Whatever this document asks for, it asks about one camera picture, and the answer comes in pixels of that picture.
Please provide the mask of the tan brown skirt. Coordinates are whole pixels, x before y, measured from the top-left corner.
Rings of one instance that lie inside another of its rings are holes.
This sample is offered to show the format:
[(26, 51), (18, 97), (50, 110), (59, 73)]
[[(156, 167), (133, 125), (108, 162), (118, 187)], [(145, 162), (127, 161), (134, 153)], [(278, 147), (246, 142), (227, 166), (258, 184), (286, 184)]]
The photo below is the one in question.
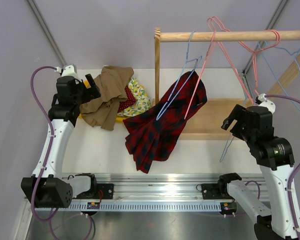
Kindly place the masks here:
[(94, 79), (101, 96), (80, 106), (82, 119), (91, 127), (112, 131), (120, 102), (128, 99), (125, 87), (133, 75), (132, 67), (104, 66)]

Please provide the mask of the red white polka-dot skirt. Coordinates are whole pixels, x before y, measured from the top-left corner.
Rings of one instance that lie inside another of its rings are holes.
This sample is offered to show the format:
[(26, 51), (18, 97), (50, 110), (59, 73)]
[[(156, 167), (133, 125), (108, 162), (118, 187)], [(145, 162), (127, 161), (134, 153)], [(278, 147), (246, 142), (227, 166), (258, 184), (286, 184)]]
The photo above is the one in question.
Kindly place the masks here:
[(118, 113), (122, 112), (123, 110), (127, 109), (128, 107), (133, 106), (136, 103), (136, 98), (134, 97), (132, 91), (130, 90), (130, 88), (128, 86), (126, 86), (124, 88), (126, 96), (127, 96), (127, 100), (126, 101), (121, 101), (119, 103), (119, 108), (118, 108)]

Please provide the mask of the lemon print skirt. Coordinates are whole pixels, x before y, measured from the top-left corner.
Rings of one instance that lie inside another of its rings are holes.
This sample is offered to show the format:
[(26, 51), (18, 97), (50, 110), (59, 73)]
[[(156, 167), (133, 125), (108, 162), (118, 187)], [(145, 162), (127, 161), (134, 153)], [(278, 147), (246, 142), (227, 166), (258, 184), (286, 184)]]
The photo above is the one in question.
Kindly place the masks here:
[(136, 102), (134, 105), (126, 108), (122, 112), (117, 113), (117, 116), (129, 118), (148, 111), (152, 107), (151, 101), (144, 87), (138, 83), (137, 78), (132, 77), (127, 86), (130, 88), (133, 96), (136, 98)]

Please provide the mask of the red black plaid skirt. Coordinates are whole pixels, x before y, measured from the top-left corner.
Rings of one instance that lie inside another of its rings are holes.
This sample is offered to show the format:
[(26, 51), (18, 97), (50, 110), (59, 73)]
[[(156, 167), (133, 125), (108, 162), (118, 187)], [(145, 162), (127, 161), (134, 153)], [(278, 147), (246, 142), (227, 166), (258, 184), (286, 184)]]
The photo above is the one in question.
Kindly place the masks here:
[(204, 83), (199, 85), (184, 119), (198, 74), (184, 73), (176, 88), (171, 85), (161, 100), (146, 112), (123, 120), (128, 131), (125, 146), (133, 156), (136, 169), (147, 174), (153, 161), (166, 161), (174, 150), (187, 121), (208, 101)]

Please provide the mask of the pink hanger with lemon skirt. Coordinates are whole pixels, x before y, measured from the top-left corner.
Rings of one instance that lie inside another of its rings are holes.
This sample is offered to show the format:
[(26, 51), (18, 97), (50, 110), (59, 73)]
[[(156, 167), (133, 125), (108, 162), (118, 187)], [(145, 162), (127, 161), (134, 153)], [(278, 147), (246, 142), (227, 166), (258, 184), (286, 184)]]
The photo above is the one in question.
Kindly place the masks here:
[(248, 93), (247, 87), (243, 83), (242, 77), (239, 74), (238, 68), (235, 66), (234, 62), (232, 61), (225, 44), (223, 41), (217, 41), (217, 33), (230, 33), (231, 30), (228, 29), (225, 24), (217, 17), (212, 16), (209, 17), (206, 21), (208, 29), (212, 32), (212, 37), (209, 42), (208, 49), (206, 51), (206, 55), (204, 58), (204, 62), (202, 68), (199, 72), (198, 80), (195, 83), (194, 90), (192, 92), (192, 96), (189, 100), (184, 120), (188, 117), (190, 113), (191, 105), (195, 98), (195, 93), (199, 87), (200, 79), (202, 78), (203, 73), (205, 72), (206, 68), (217, 68), (217, 60), (225, 59), (227, 61), (227, 66), (232, 69), (232, 73), (235, 75), (237, 80), (239, 81), (241, 87), (243, 88), (243, 92), (246, 93), (248, 99), (252, 101), (252, 95)]

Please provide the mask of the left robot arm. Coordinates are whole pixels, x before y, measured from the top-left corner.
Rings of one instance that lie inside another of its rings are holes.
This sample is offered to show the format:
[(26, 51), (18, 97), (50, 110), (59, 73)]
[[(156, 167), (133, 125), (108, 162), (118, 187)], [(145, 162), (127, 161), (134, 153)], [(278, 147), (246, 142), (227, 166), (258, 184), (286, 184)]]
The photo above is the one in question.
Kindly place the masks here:
[(57, 79), (57, 93), (46, 112), (48, 131), (40, 159), (32, 175), (21, 181), (21, 189), (34, 209), (67, 208), (74, 197), (83, 194), (92, 199), (98, 194), (99, 187), (92, 173), (62, 179), (64, 156), (80, 115), (80, 106), (101, 97), (93, 77), (90, 74), (85, 77), (90, 87), (73, 76)]

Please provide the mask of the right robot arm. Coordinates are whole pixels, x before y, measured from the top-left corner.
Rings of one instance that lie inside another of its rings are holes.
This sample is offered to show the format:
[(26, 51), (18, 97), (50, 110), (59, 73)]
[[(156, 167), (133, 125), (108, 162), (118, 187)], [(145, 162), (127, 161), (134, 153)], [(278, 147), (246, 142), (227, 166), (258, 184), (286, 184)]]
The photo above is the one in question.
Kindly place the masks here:
[(273, 103), (243, 107), (236, 104), (221, 128), (245, 141), (260, 167), (267, 187), (270, 207), (254, 195), (237, 173), (219, 176), (217, 183), (202, 183), (205, 200), (238, 203), (252, 220), (259, 240), (300, 240), (300, 208), (294, 191), (295, 160), (285, 138), (274, 135)]

